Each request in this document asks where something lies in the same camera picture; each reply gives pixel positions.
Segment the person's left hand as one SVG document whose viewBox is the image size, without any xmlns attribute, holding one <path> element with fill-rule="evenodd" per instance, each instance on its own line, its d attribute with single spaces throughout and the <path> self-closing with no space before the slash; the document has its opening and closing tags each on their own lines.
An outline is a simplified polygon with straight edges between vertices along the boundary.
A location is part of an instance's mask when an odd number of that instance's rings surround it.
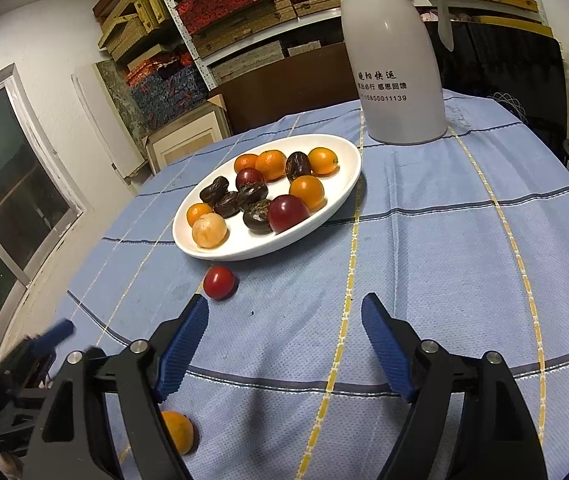
<svg viewBox="0 0 569 480">
<path fill-rule="evenodd" d="M 7 480 L 22 480 L 24 464 L 19 457 L 9 453 L 0 453 L 0 472 Z"/>
</svg>

